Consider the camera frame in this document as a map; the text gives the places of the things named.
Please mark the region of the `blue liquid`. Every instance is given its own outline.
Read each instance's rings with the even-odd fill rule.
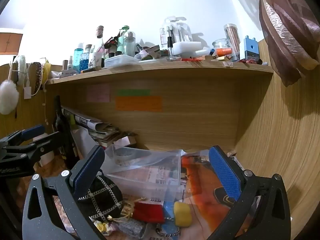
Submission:
[[[87,69],[87,68],[88,68],[88,65],[89,65],[89,59],[82,59],[82,60],[80,60],[79,71]]]
[[[79,65],[80,65],[80,55],[83,54],[83,49],[78,48],[75,49],[75,53],[73,55],[73,69],[79,71]]]

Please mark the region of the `orange printed paper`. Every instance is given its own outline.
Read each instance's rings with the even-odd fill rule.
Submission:
[[[162,97],[116,97],[116,110],[162,112]]]

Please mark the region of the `pink sticky note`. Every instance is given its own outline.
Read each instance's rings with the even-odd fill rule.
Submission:
[[[87,102],[89,103],[110,102],[109,84],[87,85]]]

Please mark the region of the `clear bottle with blue liquid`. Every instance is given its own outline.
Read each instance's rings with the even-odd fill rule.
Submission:
[[[82,70],[87,69],[89,66],[89,54],[90,54],[91,47],[92,47],[92,44],[87,44],[85,46],[85,53],[80,55],[80,67],[79,67],[80,72]]]
[[[73,69],[79,72],[80,69],[80,55],[83,54],[83,42],[78,44],[73,54]]]

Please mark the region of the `wooden shelf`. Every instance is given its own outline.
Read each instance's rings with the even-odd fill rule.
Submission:
[[[47,85],[72,82],[96,83],[126,78],[243,78],[273,73],[271,66],[204,60],[201,62],[165,62],[123,65],[95,72],[49,79]]]

